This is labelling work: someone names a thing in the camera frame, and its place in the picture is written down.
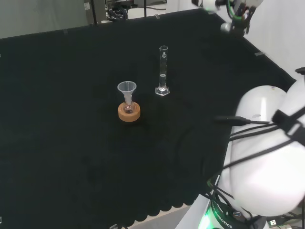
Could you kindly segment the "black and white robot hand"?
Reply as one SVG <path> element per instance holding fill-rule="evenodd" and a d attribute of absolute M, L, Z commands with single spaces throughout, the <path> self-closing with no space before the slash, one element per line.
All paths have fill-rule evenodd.
<path fill-rule="evenodd" d="M 217 12 L 221 6 L 226 5 L 226 0 L 191 0 L 192 4 L 206 11 Z"/>

